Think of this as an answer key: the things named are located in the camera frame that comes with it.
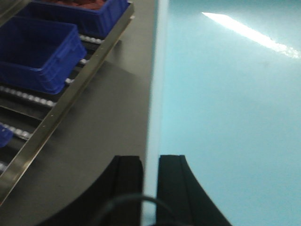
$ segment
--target metal rail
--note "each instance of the metal rail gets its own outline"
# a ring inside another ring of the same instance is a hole
[[[0,27],[32,0],[1,0],[0,2]]]
[[[133,4],[130,4],[105,40],[101,41],[101,45],[97,48],[89,61],[84,61],[85,66],[80,70],[78,75],[75,76],[75,78],[70,78],[70,80],[68,80],[68,86],[56,101],[56,104],[52,106],[51,110],[48,112],[42,122],[38,125],[35,131],[30,134],[29,139],[12,159],[6,170],[0,175],[0,205],[2,205],[2,203],[6,200],[7,196],[16,186],[22,175],[26,172],[32,161],[38,155],[44,144],[48,141],[64,116],[68,113],[74,102],[78,99],[82,91],[86,88],[95,73],[101,67],[106,56],[118,42],[120,36],[131,22],[133,13],[134,6]],[[23,97],[21,95],[20,98],[24,101],[27,97],[28,96]],[[41,98],[39,100],[37,99],[37,104],[39,104],[40,107],[45,107],[41,105],[47,105],[47,102],[44,103],[45,101],[42,101],[41,103],[40,100]]]

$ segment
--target black wire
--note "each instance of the black wire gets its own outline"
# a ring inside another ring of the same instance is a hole
[[[176,217],[172,210],[161,200],[152,198],[149,196],[145,196],[142,194],[126,194],[126,195],[121,195],[117,196],[111,200],[109,200],[102,208],[100,208],[96,214],[95,217],[90,221],[88,226],[99,226],[100,223],[103,221],[103,219],[106,217],[107,214],[109,214],[112,210],[114,210],[117,206],[124,204],[126,202],[131,202],[131,201],[149,201],[157,204],[158,206],[163,207],[170,217],[172,218],[172,222],[169,225],[174,225],[174,226],[182,226],[183,224],[177,223]]]

